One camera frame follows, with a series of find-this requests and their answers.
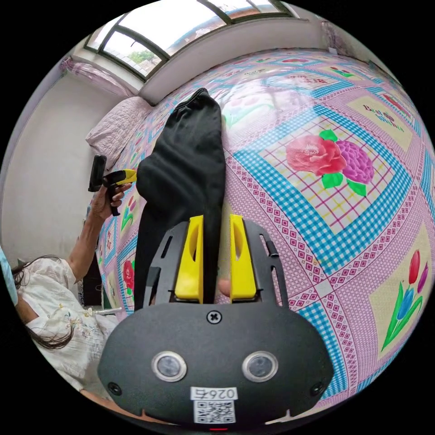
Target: black cloth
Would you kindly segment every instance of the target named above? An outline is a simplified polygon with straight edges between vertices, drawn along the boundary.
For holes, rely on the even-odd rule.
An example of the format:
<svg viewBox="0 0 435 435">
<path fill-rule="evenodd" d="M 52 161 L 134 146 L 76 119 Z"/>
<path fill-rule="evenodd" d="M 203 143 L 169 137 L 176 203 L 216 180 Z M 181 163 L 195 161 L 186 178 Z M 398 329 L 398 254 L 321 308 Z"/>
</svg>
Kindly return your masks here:
<svg viewBox="0 0 435 435">
<path fill-rule="evenodd" d="M 204 216 L 204 303 L 213 303 L 225 194 L 221 109 L 205 88 L 169 116 L 153 153 L 139 163 L 136 188 L 146 199 L 135 258 L 135 311 L 144 303 L 148 270 L 165 233 Z"/>
</svg>

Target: floral bedspread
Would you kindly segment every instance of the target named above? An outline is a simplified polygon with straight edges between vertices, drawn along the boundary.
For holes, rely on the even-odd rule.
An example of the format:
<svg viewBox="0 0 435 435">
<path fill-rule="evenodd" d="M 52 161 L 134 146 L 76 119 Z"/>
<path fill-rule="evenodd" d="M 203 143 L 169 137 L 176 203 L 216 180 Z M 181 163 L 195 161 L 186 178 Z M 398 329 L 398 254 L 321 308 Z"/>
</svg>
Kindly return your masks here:
<svg viewBox="0 0 435 435">
<path fill-rule="evenodd" d="M 335 375 L 312 412 L 328 408 L 385 369 L 429 297 L 435 266 L 429 136 L 400 85 L 369 65 L 321 51 L 274 50 L 219 65 L 174 91 L 143 121 L 115 169 L 136 168 L 172 110 L 200 87 L 223 116 L 219 275 L 229 277 L 230 213 L 269 232 L 291 309 L 317 328 L 330 352 Z M 97 248 L 104 288 L 124 316 L 134 307 L 144 205 L 133 186 Z M 217 295 L 216 302 L 228 300 Z"/>
</svg>

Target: long hair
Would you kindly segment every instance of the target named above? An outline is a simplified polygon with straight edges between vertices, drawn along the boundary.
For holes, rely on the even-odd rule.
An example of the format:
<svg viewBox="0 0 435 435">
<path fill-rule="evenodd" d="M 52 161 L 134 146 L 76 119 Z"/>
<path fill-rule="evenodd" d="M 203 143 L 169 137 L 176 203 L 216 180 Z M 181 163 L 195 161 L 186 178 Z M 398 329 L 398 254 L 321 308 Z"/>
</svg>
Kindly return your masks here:
<svg viewBox="0 0 435 435">
<path fill-rule="evenodd" d="M 43 255 L 41 257 L 35 258 L 29 263 L 20 264 L 17 267 L 14 267 L 12 269 L 12 276 L 14 277 L 14 283 L 15 288 L 18 290 L 22 285 L 26 285 L 23 283 L 24 280 L 24 270 L 26 267 L 30 266 L 32 263 L 34 263 L 37 260 L 40 260 L 41 258 L 55 258 L 57 260 L 60 260 L 59 257 L 53 256 L 53 255 Z M 27 332 L 29 333 L 30 337 L 40 346 L 46 349 L 62 349 L 64 348 L 73 338 L 74 330 L 71 326 L 71 329 L 68 334 L 58 337 L 57 335 L 53 335 L 51 337 L 48 336 L 42 336 L 36 334 L 33 330 L 31 330 L 27 325 L 24 326 L 27 329 Z"/>
</svg>

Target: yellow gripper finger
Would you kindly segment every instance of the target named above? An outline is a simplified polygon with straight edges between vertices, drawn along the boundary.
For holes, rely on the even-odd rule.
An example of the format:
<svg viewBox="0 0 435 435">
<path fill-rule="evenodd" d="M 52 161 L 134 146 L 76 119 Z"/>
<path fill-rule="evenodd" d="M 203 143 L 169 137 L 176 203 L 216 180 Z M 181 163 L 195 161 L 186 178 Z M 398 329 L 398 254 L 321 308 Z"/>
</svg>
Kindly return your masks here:
<svg viewBox="0 0 435 435">
<path fill-rule="evenodd" d="M 124 172 L 126 174 L 126 177 L 118 184 L 134 183 L 137 180 L 136 171 L 134 169 L 125 169 Z"/>
<path fill-rule="evenodd" d="M 231 302 L 249 300 L 256 295 L 251 254 L 242 216 L 230 215 Z"/>
<path fill-rule="evenodd" d="M 190 218 L 175 285 L 175 297 L 203 303 L 203 216 Z"/>
</svg>

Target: window frame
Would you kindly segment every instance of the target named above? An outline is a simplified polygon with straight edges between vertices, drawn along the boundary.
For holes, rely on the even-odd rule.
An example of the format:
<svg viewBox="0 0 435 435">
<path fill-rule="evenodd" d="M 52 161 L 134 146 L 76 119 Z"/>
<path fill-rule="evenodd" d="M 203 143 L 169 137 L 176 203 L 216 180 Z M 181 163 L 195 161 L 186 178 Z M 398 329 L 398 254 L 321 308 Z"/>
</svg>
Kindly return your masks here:
<svg viewBox="0 0 435 435">
<path fill-rule="evenodd" d="M 91 33 L 84 45 L 83 45 L 83 49 L 90 51 L 94 54 L 97 54 L 99 56 L 102 56 L 108 60 L 110 60 L 111 62 L 115 63 L 116 65 L 126 69 L 128 72 L 130 72 L 131 74 L 133 74 L 134 76 L 136 76 L 138 79 L 140 79 L 141 81 L 143 81 L 144 83 L 146 83 L 158 70 L 160 70 L 160 68 L 162 68 L 162 66 L 164 66 L 167 62 L 169 62 L 171 60 L 172 57 L 178 55 L 180 52 L 183 52 L 184 50 L 186 50 L 191 44 L 197 42 L 198 40 L 209 36 L 215 32 L 218 32 L 226 27 L 230 27 L 232 25 L 235 24 L 239 24 L 239 23 L 244 23 L 247 21 L 254 21 L 256 19 L 262 19 L 262 18 L 293 18 L 293 19 L 298 19 L 298 17 L 295 17 L 292 12 L 287 9 L 279 0 L 268 0 L 269 3 L 274 6 L 278 12 L 260 12 L 259 9 L 255 6 L 254 3 L 250 2 L 249 0 L 247 0 L 247 2 L 254 7 L 255 9 L 257 9 L 259 11 L 258 14 L 249 14 L 246 16 L 242 16 L 242 17 L 237 17 L 237 18 L 231 18 L 227 13 L 225 13 L 224 11 L 222 11 L 221 9 L 219 9 L 219 7 L 217 7 L 216 5 L 214 5 L 213 3 L 210 3 L 208 0 L 196 0 L 199 4 L 202 4 L 203 6 L 207 7 L 208 9 L 210 9 L 218 18 L 220 18 L 225 24 L 223 26 L 220 26 L 214 30 L 211 30 L 210 32 L 207 32 L 206 34 L 194 39 L 193 41 L 190 41 L 189 43 L 187 43 L 185 46 L 183 46 L 182 48 L 180 48 L 180 50 L 178 50 L 176 53 L 174 53 L 173 55 L 169 55 L 165 50 L 163 50 L 160 46 L 158 46 L 157 44 L 155 44 L 154 42 L 152 42 L 150 39 L 146 38 L 145 36 L 142 36 L 140 33 L 129 29 L 128 27 L 122 26 L 120 23 L 121 21 L 131 12 L 127 12 L 125 14 L 123 14 L 116 22 L 115 24 L 110 28 L 110 30 L 107 32 L 106 36 L 104 37 L 104 39 L 102 40 L 102 42 L 100 43 L 100 45 L 98 46 L 98 48 L 94 48 L 94 47 L 90 47 L 89 41 L 91 40 L 92 36 L 95 34 L 95 32 Z M 150 50 L 153 54 L 155 54 L 156 56 L 158 56 L 161 61 L 145 76 L 143 74 L 141 74 L 139 71 L 135 70 L 131 65 L 127 64 L 126 62 L 122 61 L 121 59 L 117 58 L 116 56 L 114 56 L 113 54 L 107 52 L 104 50 L 104 48 L 106 47 L 107 43 L 109 42 L 110 38 L 113 36 L 113 34 L 115 33 L 120 33 L 123 34 L 125 36 L 128 36 L 129 38 L 132 38 L 133 40 L 135 40 L 137 43 L 143 45 L 147 50 Z"/>
</svg>

